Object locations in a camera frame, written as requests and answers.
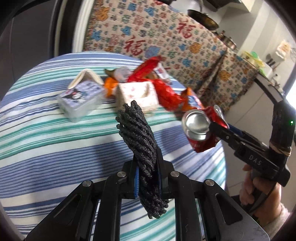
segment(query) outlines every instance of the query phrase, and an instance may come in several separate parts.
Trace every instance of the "rope bundle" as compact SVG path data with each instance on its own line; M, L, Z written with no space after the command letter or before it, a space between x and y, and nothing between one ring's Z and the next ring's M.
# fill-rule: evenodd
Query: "rope bundle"
M140 201L150 219L160 218L166 213L168 199L160 197L156 167L157 143L137 102L133 100L131 106L128 104L123 106L125 112L118 111L120 116L116 117L119 123L116 127L138 162Z

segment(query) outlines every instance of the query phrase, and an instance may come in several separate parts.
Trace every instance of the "clear plastic box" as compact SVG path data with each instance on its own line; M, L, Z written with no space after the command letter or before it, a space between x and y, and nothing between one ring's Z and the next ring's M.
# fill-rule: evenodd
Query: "clear plastic box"
M88 115L106 97L106 89L91 80L86 80L74 88L66 90L57 96L59 107L72 122L78 122Z

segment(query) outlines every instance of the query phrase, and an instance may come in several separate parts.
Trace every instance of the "finger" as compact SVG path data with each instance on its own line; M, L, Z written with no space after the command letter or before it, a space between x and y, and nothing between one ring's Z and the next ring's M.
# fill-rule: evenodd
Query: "finger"
M254 196L248 194L248 192L246 191L246 188L244 186L244 183L242 183L242 188L239 192L239 199L240 199L241 203L244 205L252 204L254 202Z
M246 188L247 193L252 194L255 187L253 185L253 181L252 181L252 178L251 178L251 171L246 173L246 176L245 176L245 179L244 179L244 186Z
M270 190L273 188L275 182L272 182L272 181L267 180L267 179L262 178L262 177L256 177L253 180L253 184L258 190L260 190L261 192L268 195Z
M243 171L250 171L250 170L252 170L252 167L249 164L245 164L242 169L243 169Z

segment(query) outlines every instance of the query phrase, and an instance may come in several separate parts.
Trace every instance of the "metal bolt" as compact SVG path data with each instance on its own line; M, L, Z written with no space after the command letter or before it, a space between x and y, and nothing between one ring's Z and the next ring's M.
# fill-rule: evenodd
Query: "metal bolt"
M170 175L171 175L172 177L178 177L178 176L180 175L180 173L177 172L177 171L172 171L172 172L170 173Z
M215 182L212 180L212 179L207 179L205 181L205 183L208 185L208 186L213 186L215 184Z
M118 177L125 177L126 173L124 171L120 171L120 172L117 173L117 176Z
M84 187L89 187L89 186L91 185L91 181L90 181L90 180L85 180L85 181L82 183L82 185L83 185Z

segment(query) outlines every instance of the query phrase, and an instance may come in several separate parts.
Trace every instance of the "blue striped fabric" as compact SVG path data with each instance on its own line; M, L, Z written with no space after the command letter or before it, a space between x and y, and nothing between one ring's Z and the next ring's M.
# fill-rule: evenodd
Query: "blue striped fabric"
M0 103L0 201L25 236L83 180L106 179L132 158L116 128L114 99L78 123L59 110L57 95L84 68L136 68L141 61L113 53L83 52L46 61L23 75ZM172 80L180 93L184 87ZM164 159L189 178L225 186L221 143L203 153L190 146L176 116L159 108L147 117ZM174 201L150 220L139 200L123 200L120 240L175 240Z

